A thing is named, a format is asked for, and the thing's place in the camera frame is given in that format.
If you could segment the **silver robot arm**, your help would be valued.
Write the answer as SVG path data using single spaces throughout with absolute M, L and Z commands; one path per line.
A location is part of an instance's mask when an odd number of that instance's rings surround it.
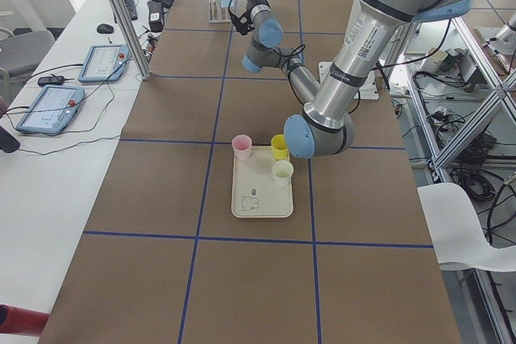
M 302 112 L 290 116 L 283 134 L 289 153 L 309 159 L 348 149 L 354 127 L 347 108 L 379 60 L 394 32 L 411 22 L 434 22 L 465 15 L 472 0 L 360 0 L 360 13 L 318 82 L 298 49 L 282 48 L 282 27 L 267 0 L 247 0 L 244 13 L 231 17 L 241 34 L 252 34 L 243 56 L 250 73 L 279 68 L 287 77 Z

